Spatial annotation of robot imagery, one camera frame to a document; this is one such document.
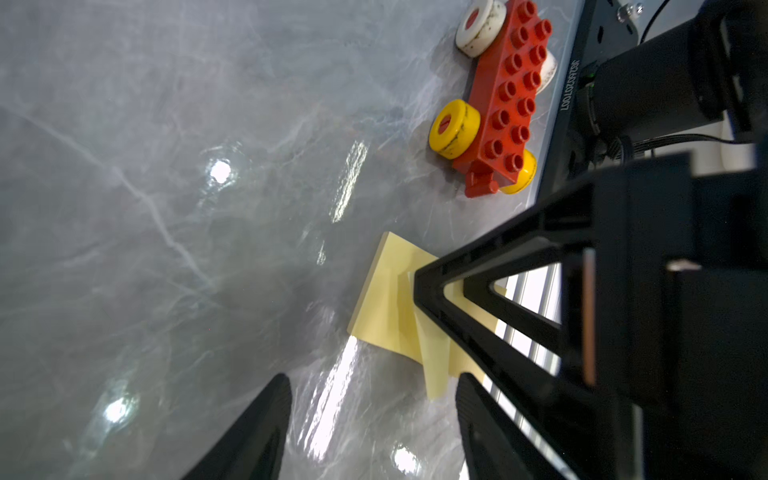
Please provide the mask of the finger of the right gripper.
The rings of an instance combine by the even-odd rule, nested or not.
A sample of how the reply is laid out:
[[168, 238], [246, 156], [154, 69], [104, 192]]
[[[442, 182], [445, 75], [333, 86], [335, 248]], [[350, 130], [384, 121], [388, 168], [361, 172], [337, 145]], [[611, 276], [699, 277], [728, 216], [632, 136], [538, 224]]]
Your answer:
[[425, 313], [454, 319], [445, 287], [470, 281], [483, 292], [473, 302], [528, 336], [557, 336], [560, 327], [491, 292], [491, 284], [579, 255], [594, 240], [594, 183], [578, 181], [478, 240], [419, 269], [414, 300]]

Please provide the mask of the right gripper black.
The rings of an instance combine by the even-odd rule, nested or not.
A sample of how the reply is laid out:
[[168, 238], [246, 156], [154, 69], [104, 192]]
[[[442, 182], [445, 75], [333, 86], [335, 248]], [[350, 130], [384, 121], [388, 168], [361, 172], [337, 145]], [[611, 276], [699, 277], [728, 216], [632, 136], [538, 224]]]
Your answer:
[[630, 408], [648, 479], [767, 475], [767, 166], [696, 177], [685, 155], [590, 182], [595, 388], [553, 376], [449, 302], [427, 314], [506, 396], [502, 377], [547, 373], [568, 406], [567, 466], [630, 476]]

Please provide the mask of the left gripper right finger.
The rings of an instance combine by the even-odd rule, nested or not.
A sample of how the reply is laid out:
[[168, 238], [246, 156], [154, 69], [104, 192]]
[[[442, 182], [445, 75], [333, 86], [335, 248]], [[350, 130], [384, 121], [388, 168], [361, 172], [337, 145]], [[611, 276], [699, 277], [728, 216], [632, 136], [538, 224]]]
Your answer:
[[[561, 459], [567, 457], [568, 406], [554, 389], [553, 377], [502, 377], [506, 397]], [[553, 464], [503, 410], [475, 376], [463, 373], [456, 390], [462, 445], [471, 479], [563, 479]]]

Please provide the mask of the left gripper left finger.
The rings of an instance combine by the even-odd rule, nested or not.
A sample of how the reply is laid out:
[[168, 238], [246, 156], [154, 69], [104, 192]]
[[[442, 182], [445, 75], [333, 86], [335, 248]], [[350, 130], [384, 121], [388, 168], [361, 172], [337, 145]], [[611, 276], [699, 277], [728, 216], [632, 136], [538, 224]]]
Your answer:
[[275, 375], [187, 479], [276, 479], [292, 410], [287, 375]]

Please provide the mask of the yellow memo pad front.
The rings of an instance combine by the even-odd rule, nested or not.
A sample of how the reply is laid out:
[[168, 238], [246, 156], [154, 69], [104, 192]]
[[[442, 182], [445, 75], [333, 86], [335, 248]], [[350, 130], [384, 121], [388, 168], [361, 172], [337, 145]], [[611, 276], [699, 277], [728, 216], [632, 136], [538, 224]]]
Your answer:
[[436, 259], [395, 233], [384, 233], [348, 325], [351, 336], [421, 364], [430, 400], [445, 394], [451, 377], [485, 378], [479, 365], [414, 303], [414, 274]]

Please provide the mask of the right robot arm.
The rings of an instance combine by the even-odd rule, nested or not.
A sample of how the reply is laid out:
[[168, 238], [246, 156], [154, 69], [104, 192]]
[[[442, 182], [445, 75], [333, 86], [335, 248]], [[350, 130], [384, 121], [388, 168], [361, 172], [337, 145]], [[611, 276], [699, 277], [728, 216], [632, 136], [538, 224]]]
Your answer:
[[767, 475], [767, 5], [619, 7], [583, 7], [536, 204], [415, 275], [561, 459], [464, 373], [473, 479]]

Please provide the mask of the red toy car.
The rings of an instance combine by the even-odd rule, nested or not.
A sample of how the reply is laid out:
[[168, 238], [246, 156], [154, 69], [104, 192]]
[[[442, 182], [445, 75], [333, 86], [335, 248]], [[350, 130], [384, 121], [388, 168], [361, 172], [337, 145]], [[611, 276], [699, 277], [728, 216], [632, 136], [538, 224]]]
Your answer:
[[557, 62], [547, 49], [553, 26], [533, 1], [474, 1], [455, 35], [475, 60], [468, 99], [448, 103], [430, 129], [430, 148], [465, 177], [465, 195], [514, 195], [534, 180], [527, 149], [536, 96]]

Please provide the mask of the aluminium front rail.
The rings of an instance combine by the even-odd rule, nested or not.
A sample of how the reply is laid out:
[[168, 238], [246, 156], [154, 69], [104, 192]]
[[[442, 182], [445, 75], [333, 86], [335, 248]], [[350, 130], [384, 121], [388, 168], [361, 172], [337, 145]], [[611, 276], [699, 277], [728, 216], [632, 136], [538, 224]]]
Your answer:
[[[543, 316], [547, 320], [560, 324], [560, 280], [561, 264], [554, 263], [499, 279], [495, 282], [495, 287], [498, 292], [502, 293], [515, 305], [522, 306]], [[529, 335], [506, 325], [501, 320], [498, 320], [496, 323], [495, 334], [549, 374], [559, 372], [561, 358], [551, 349], [533, 340]], [[558, 451], [539, 434], [515, 404], [495, 386], [487, 375], [484, 376], [482, 383], [502, 410], [511, 418], [526, 438], [532, 442], [544, 458], [564, 478], [577, 479], [578, 476], [566, 465]]]

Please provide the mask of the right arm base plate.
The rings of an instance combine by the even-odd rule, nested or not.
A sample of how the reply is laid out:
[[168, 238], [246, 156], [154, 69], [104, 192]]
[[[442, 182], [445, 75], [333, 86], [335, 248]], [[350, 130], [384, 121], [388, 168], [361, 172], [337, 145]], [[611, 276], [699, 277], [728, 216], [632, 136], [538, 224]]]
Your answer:
[[708, 109], [691, 52], [698, 1], [673, 1], [672, 18], [645, 35], [648, 23], [620, 21], [623, 1], [587, 1], [561, 64], [552, 133], [539, 158], [538, 200], [585, 171], [595, 147], [617, 137], [648, 140], [722, 120]]

